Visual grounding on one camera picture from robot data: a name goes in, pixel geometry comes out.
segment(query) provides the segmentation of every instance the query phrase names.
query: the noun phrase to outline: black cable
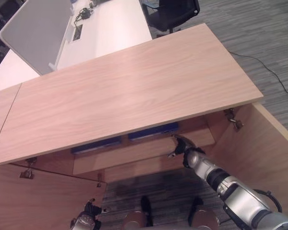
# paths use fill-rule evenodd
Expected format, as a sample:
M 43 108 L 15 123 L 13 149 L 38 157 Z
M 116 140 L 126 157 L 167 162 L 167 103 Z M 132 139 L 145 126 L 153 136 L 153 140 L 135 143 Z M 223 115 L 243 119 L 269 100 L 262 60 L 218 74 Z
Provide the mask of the black cable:
M 264 196 L 267 196 L 268 198 L 270 198 L 273 203 L 275 204 L 275 206 L 277 207 L 277 211 L 278 212 L 283 212 L 283 209 L 282 209 L 282 206 L 280 205 L 279 201 L 271 194 L 270 191 L 263 191 L 263 190 L 260 190 L 260 189 L 254 189 L 255 192 L 261 194 L 261 195 L 264 195 Z
M 228 221 L 230 221 L 230 220 L 231 220 L 231 218 L 228 218 L 228 219 L 226 219 L 226 220 L 220 222 L 219 225 L 224 224 L 225 222 L 228 222 Z
M 231 52 L 228 50 L 228 52 L 230 52 L 231 54 L 234 54 L 234 55 L 237 55 L 237 56 L 240 56 L 240 57 L 245 57 L 245 58 L 252 58 L 252 59 L 255 59 L 257 61 L 259 61 L 269 72 L 273 73 L 274 76 L 276 76 L 278 82 L 282 85 L 284 91 L 288 94 L 288 91 L 287 89 L 285 88 L 284 84 L 282 83 L 282 81 L 280 80 L 280 78 L 278 77 L 278 75 L 276 73 L 274 73 L 271 69 L 269 69 L 261 60 L 259 60 L 258 58 L 256 57 L 252 57 L 252 56 L 248 56 L 248 55 L 241 55 L 241 54 L 237 54 L 237 53 L 234 53 L 234 52 Z
M 80 33 L 80 30 L 79 30 L 79 28 L 77 27 L 77 24 L 76 24 L 76 23 L 77 23 L 78 21 L 84 19 L 84 18 L 83 18 L 83 15 L 85 14 L 85 12 L 90 12 L 90 14 L 92 14 L 93 9 L 84 7 L 83 9 L 81 9 L 81 10 L 79 11 L 79 14 L 78 14 L 77 17 L 75 18 L 75 21 L 73 22 L 73 24 L 75 25 L 76 30 L 78 31 L 78 33 Z

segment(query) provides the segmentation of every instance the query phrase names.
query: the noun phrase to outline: robotic arm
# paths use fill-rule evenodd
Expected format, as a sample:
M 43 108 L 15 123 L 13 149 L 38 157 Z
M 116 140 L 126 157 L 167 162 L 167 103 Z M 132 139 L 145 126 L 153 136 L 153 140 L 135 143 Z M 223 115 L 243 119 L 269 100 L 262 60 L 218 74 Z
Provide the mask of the robotic arm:
M 181 135 L 173 137 L 178 144 L 168 157 L 184 154 L 183 165 L 193 169 L 217 192 L 225 212 L 240 229 L 288 230 L 288 217 L 272 212 L 254 190 L 214 165 L 192 141 Z

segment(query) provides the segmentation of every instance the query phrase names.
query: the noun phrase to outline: cabinet hinge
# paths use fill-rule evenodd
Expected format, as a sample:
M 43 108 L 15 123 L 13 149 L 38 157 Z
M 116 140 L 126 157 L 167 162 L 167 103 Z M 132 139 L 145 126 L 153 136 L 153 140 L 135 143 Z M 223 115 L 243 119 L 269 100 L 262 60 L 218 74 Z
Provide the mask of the cabinet hinge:
M 101 179 L 102 179 L 102 175 L 101 173 L 98 173 L 97 174 L 97 180 L 98 180 L 97 188 L 101 187 Z
M 244 124 L 240 120 L 235 119 L 233 108 L 224 110 L 224 113 L 225 113 L 227 120 L 234 124 L 234 128 L 236 131 L 239 131 L 244 126 Z
M 25 160 L 28 163 L 28 169 L 24 172 L 21 172 L 19 175 L 19 178 L 25 178 L 25 179 L 33 179 L 34 174 L 32 170 L 32 166 L 36 163 L 37 157 L 31 157 L 29 159 Z

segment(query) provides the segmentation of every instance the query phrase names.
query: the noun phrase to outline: blue box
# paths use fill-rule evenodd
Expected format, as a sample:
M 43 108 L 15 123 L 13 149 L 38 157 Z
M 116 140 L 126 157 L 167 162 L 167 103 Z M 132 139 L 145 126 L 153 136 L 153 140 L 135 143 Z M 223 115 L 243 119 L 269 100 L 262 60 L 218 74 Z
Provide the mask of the blue box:
M 157 127 L 141 130 L 138 132 L 130 133 L 128 134 L 128 139 L 137 140 L 137 139 L 145 138 L 145 137 L 156 135 L 156 134 L 177 131 L 178 128 L 179 128 L 178 122 L 173 122 L 173 123 L 169 123 L 166 125 L 157 126 Z
M 100 140 L 100 141 L 96 141 L 93 143 L 74 147 L 72 148 L 72 154 L 78 155 L 78 154 L 85 153 L 88 151 L 92 151 L 92 150 L 96 150 L 96 149 L 100 149 L 100 148 L 104 148 L 108 146 L 118 145 L 120 143 L 121 143 L 121 137 L 114 137 L 114 138 L 109 138 L 105 140 Z

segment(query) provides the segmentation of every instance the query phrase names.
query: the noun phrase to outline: open cabinet door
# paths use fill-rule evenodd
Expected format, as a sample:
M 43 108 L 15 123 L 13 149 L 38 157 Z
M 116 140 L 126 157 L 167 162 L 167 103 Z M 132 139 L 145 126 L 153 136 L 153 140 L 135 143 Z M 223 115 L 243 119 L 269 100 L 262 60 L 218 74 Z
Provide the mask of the open cabinet door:
M 25 170 L 0 166 L 0 230 L 68 230 L 89 199 L 101 205 L 105 183 L 38 170 L 19 178 Z
M 235 119 L 244 127 L 229 124 L 211 159 L 249 187 L 271 191 L 288 215 L 288 131 L 259 103 L 242 106 Z

